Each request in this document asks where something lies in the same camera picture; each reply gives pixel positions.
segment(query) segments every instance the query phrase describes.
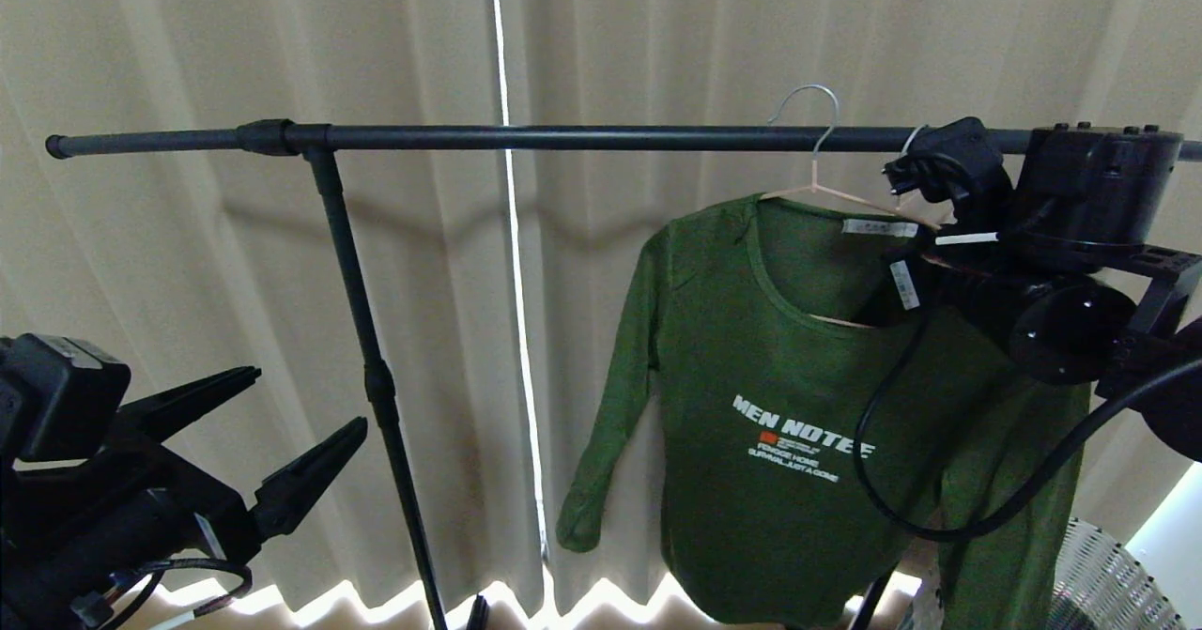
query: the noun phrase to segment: long-sleeve shirt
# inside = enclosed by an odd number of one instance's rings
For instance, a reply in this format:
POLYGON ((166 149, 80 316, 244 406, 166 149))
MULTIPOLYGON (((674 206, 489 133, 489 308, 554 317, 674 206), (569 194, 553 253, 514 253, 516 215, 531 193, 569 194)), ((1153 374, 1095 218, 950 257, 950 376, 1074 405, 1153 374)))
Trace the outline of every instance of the long-sleeve shirt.
MULTIPOLYGON (((829 624, 910 539, 851 462, 863 406, 918 320, 881 261, 905 230, 845 233, 851 218, 892 220, 757 198, 673 220, 644 245, 557 536, 596 546, 654 375, 666 565, 716 620, 829 624)), ((938 511, 962 525, 1004 503, 1087 411, 1085 388, 1022 375, 939 309, 871 421, 868 474, 911 522, 938 511)), ((941 546, 945 628, 1042 626, 1078 468, 1079 454, 998 531, 941 546)))

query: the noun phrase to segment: white lettering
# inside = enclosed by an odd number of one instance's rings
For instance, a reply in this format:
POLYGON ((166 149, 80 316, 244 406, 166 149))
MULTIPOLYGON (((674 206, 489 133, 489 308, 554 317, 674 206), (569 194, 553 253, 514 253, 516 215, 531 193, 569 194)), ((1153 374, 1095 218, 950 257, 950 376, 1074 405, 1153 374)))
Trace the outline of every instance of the white lettering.
POLYGON ((822 438, 822 429, 817 426, 805 424, 802 427, 801 433, 798 433, 803 439, 810 442, 817 442, 822 438))

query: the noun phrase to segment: clothes hanger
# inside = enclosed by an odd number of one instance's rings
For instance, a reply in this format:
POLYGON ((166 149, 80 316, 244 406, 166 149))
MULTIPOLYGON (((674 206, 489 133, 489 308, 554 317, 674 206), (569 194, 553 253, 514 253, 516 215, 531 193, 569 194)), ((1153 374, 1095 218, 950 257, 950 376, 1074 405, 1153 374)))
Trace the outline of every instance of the clothes hanger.
MULTIPOLYGON (((839 191, 839 190, 835 190, 835 189, 831 189, 831 188, 827 188, 827 186, 823 186, 822 184, 820 184, 820 182, 819 182, 819 153, 822 149, 822 143, 826 142, 827 137, 831 137, 831 133, 834 132, 834 129, 837 129, 837 126, 839 126, 839 97, 834 94, 834 91, 831 90, 828 87, 822 85, 821 83, 811 83, 811 84, 808 84, 808 85, 801 85, 798 88, 793 88, 793 90, 791 90, 789 93, 789 95, 786 95, 785 99, 780 101, 780 105, 778 105, 778 107, 776 107, 776 113, 773 113, 772 118, 768 119, 768 124, 767 125, 772 125, 772 124, 776 123, 776 120, 780 119, 781 113, 784 113, 786 105, 789 105, 789 101, 792 100, 795 95, 797 95, 798 93, 802 93, 803 90, 821 90, 821 91, 823 91, 826 94, 826 96, 828 96, 831 99, 831 125, 826 129, 826 132, 822 133, 822 137, 819 137, 819 141, 814 143, 814 151, 810 153, 810 182, 809 182, 808 185, 803 185, 803 186, 795 186, 795 188, 791 188, 791 189, 783 189, 780 191, 769 191, 769 192, 764 194, 763 196, 760 196, 760 200, 761 201, 770 201, 773 198, 781 198, 781 197, 785 197, 785 196, 792 196, 795 194, 801 194, 803 191, 809 191, 811 195, 813 194, 826 194, 828 196, 834 196, 835 198, 841 198, 843 201, 847 201, 850 203, 858 203, 858 206, 865 206, 865 207, 873 208, 875 210, 888 212, 892 215, 905 218, 905 219, 908 219, 910 221, 918 222, 918 224, 921 224, 921 225, 923 225, 923 226, 926 226, 928 228, 939 231, 939 226, 938 225, 932 224, 928 220, 923 220, 923 219, 920 219, 920 218, 915 218, 915 216, 908 215, 908 214, 905 214, 905 212, 902 212, 900 208, 889 208, 887 206, 880 206, 880 203, 875 203, 875 202, 868 201, 867 198, 861 198, 859 196, 855 196, 853 194, 846 194, 846 192, 843 192, 843 191, 839 191)), ((910 135, 911 141, 914 139, 914 137, 916 137, 916 135, 918 133, 918 130, 922 130, 922 126, 918 126, 918 129, 916 129, 915 132, 910 135)))

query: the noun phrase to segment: beige curtain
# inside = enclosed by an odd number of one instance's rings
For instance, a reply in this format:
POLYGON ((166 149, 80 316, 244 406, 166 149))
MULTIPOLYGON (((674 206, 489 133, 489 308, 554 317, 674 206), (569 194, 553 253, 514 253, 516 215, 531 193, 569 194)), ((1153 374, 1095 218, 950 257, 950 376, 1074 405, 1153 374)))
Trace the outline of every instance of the beige curtain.
MULTIPOLYGON (((839 94, 844 125, 1087 119, 1202 137, 1202 0, 499 2, 518 125, 758 125, 790 88, 820 82, 839 94)), ((262 365, 257 387, 172 442, 249 497, 367 411, 305 165, 243 153, 56 161, 44 135, 274 117, 499 124, 494 19, 493 0, 0 0, 0 331, 89 338, 132 364, 135 396, 262 365)), ((827 112, 805 94, 781 124, 825 124, 827 112)), ((532 614, 540 524, 511 257, 553 534, 642 242, 708 203, 799 182, 807 159, 516 151, 517 254, 502 154, 339 160, 444 598, 453 607, 501 581, 532 614)), ((885 160, 831 154, 821 172, 885 200, 885 160)), ((1182 164, 1153 240, 1196 250, 1198 209, 1202 167, 1182 164)), ((601 577, 637 601, 660 582, 657 426, 653 408, 614 480, 601 547, 552 543, 561 613, 601 577)), ((1078 515, 1125 540, 1186 465, 1124 417, 1088 450, 1078 515)), ((255 567, 293 608, 341 580, 368 606, 416 580, 375 432, 255 567)))

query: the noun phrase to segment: clothes rack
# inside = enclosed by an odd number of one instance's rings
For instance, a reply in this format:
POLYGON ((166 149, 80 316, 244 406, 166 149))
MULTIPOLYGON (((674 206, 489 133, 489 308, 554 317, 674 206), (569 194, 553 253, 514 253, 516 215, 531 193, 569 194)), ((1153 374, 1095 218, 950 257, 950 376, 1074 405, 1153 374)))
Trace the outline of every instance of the clothes rack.
MULTIPOLYGON (((833 153, 897 153, 914 126, 838 126, 822 144, 833 153)), ((418 507, 417 492, 397 409, 395 385, 380 343, 363 283, 363 271, 334 153, 340 150, 595 150, 595 151, 811 151, 825 126, 343 126, 296 124, 287 119, 254 121, 236 129, 49 135, 46 150, 55 159, 155 151, 244 150, 268 156, 303 156, 326 207, 326 220, 346 287, 347 302, 364 361, 364 388, 383 436, 398 499, 412 541, 417 571, 435 630, 447 630, 434 564, 418 507)), ((1030 130, 990 130, 1002 154, 1027 150, 1030 130)), ((1202 161, 1202 142, 1182 143, 1182 161, 1202 161)), ((870 618, 889 572, 873 583, 857 618, 870 618)), ((468 630, 481 630, 488 605, 477 598, 468 630)))

